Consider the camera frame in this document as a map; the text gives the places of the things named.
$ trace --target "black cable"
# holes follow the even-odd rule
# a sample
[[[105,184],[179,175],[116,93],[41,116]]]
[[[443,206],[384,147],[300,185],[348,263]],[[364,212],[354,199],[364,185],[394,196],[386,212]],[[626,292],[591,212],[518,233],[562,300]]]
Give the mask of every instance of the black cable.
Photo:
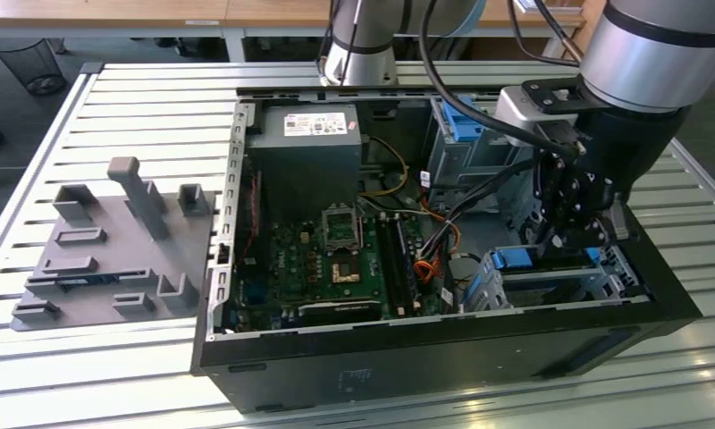
[[[446,235],[445,233],[451,226],[451,223],[458,220],[465,211],[474,207],[481,199],[497,192],[503,183],[506,183],[506,181],[514,175],[530,170],[533,168],[533,165],[533,160],[522,161],[510,165],[503,170],[501,170],[498,174],[495,174],[485,182],[471,188],[469,192],[466,192],[465,196],[453,205],[451,210],[449,210],[449,213],[445,216],[445,220],[442,221],[441,228],[438,229],[438,231],[435,231],[435,233],[431,235],[430,239],[425,243],[425,246],[421,248],[423,250],[421,259],[431,258],[431,255],[434,255],[434,249],[439,246],[441,240]]]
[[[442,239],[441,243],[441,264],[442,264],[442,288],[451,292],[453,303],[447,306],[447,311],[443,311],[445,314],[455,313],[455,308],[458,307],[458,294],[455,293],[455,279],[453,278],[451,270],[451,252],[449,251],[449,237],[447,235]]]
[[[535,7],[538,7],[538,11],[541,12],[541,15],[543,15],[546,22],[549,22],[549,26],[554,30],[554,33],[557,34],[557,36],[562,39],[570,38],[567,36],[567,33],[565,33],[565,29],[559,25],[559,22],[557,22],[557,19],[551,15],[551,11],[549,11],[549,8],[546,7],[546,3],[543,2],[543,0],[535,0]]]
[[[522,39],[522,30],[519,29],[519,22],[517,21],[517,10],[514,6],[514,0],[506,0],[509,8],[509,19],[511,21],[511,29],[514,30],[514,38],[517,39],[517,44],[519,49],[531,59],[538,60],[543,63],[555,64],[555,65],[569,65],[570,67],[579,67],[581,64],[575,60],[566,60],[563,58],[551,58],[549,56],[537,55],[525,46],[525,40]]]
[[[334,35],[334,13],[336,13],[336,9],[334,0],[330,1],[330,25],[326,27],[326,33],[323,33],[323,39],[320,40],[320,49],[319,49],[319,57],[315,60],[315,65],[319,70],[319,74],[323,75],[323,67],[320,66],[320,59],[323,58],[323,53],[326,52],[326,45],[328,43],[328,39]]]
[[[487,128],[502,132],[507,136],[522,140],[525,143],[529,143],[543,150],[547,150],[549,152],[559,155],[567,161],[574,161],[578,156],[578,151],[574,147],[562,146],[550,141],[549,139],[545,139],[541,136],[533,134],[531,132],[523,130],[522,128],[515,127],[510,123],[506,123],[497,118],[483,114],[479,110],[474,109],[470,105],[467,105],[447,89],[445,82],[442,81],[441,74],[438,73],[438,69],[434,65],[434,62],[431,61],[430,46],[427,40],[430,34],[431,14],[434,13],[434,7],[437,3],[438,0],[430,0],[430,4],[427,5],[427,11],[425,12],[425,17],[421,22],[419,51],[421,59],[425,62],[425,68],[427,70],[427,75],[431,80],[431,85],[441,93],[442,99],[462,114],[469,116],[477,122],[482,123]]]
[[[506,181],[519,174],[521,172],[526,172],[530,170],[534,166],[534,161],[531,159],[526,161],[521,161],[509,167],[506,167],[503,170],[498,172],[494,176],[491,176],[485,182],[478,184],[474,188],[466,192],[465,196],[459,199],[458,203],[451,207],[451,210],[449,212],[449,216],[457,215],[459,212],[465,212],[471,207],[477,205],[477,202],[487,197],[493,192],[498,191],[498,188],[501,188],[501,185],[506,183]]]
[[[344,60],[344,69],[342,69],[342,80],[339,86],[344,85],[347,80],[347,71],[350,70],[350,60],[352,58],[352,47],[355,46],[355,35],[358,34],[358,16],[355,16],[355,23],[352,24],[352,35],[350,37],[350,48],[347,49],[347,60]]]

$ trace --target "ram slot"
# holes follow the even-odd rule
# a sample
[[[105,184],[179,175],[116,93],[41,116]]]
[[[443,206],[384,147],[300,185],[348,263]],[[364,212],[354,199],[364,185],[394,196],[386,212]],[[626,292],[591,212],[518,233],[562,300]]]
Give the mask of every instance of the ram slot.
[[[379,256],[382,258],[382,271],[384,273],[390,306],[395,315],[406,316],[410,315],[414,309],[414,296],[411,296],[410,292],[406,263],[409,252],[405,248],[405,242],[400,240],[402,234],[398,233],[396,219],[388,219],[382,215],[375,220]]]

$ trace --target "sticker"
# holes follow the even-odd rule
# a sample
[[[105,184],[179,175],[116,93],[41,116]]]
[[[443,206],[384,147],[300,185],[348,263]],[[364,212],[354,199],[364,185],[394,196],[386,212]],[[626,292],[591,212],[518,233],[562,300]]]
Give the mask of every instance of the sticker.
[[[449,303],[449,306],[453,305],[453,293],[445,288],[442,288],[441,290],[441,298],[445,302]]]
[[[421,171],[421,186],[427,189],[431,187],[431,174],[423,170]]]
[[[59,280],[56,283],[57,284],[87,284],[88,281],[85,279],[69,279],[69,280]]]
[[[344,113],[288,114],[284,118],[284,136],[332,136],[347,134]]]
[[[186,21],[186,25],[219,25],[219,21]]]

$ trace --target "wire bundle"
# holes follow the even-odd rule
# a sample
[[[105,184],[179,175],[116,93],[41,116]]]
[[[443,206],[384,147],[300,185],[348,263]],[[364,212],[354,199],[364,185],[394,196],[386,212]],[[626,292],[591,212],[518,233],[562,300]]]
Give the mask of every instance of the wire bundle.
[[[447,212],[446,216],[441,219],[441,228],[438,229],[438,231],[435,231],[435,233],[431,235],[430,239],[425,243],[425,246],[421,248],[419,260],[430,260],[431,258],[434,258],[437,248],[441,245],[442,238],[445,237],[449,228],[455,227],[454,222],[461,218],[466,210],[473,208],[483,198],[495,193],[503,183],[506,183],[506,181],[514,175],[530,170],[531,168],[531,160],[515,163],[466,192],[462,199],[459,199],[459,201],[451,207],[451,210]]]

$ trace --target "slatted metal table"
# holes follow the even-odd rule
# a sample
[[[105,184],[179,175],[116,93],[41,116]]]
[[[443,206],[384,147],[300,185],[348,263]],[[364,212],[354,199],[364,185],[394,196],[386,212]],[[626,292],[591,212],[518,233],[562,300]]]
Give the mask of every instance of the slatted metal table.
[[[567,70],[453,63],[442,73],[449,83],[506,85]],[[399,74],[403,84],[427,83],[418,63]],[[51,235],[49,202],[61,184],[119,194],[108,160],[138,156],[142,175],[163,192],[191,181],[220,193],[235,88],[250,84],[319,80],[300,63],[109,64],[75,82],[0,217],[0,427],[715,426],[715,184],[676,141],[638,181],[631,207],[705,318],[582,377],[243,416],[212,382],[188,374],[194,318],[12,332],[11,311]]]

